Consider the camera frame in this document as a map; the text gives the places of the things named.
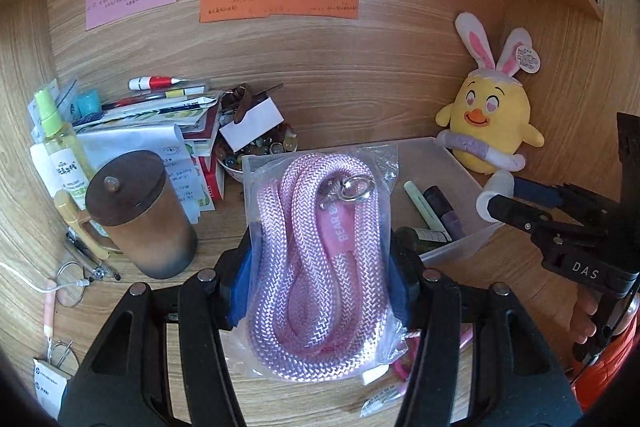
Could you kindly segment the right hand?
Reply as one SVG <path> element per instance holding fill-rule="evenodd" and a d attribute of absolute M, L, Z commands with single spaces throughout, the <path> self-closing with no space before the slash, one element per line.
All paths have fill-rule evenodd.
<path fill-rule="evenodd" d="M 574 343 L 583 345 L 597 332 L 597 326 L 592 321 L 598 311 L 598 300 L 591 291 L 584 286 L 577 287 L 576 303 L 570 318 L 570 335 Z"/>

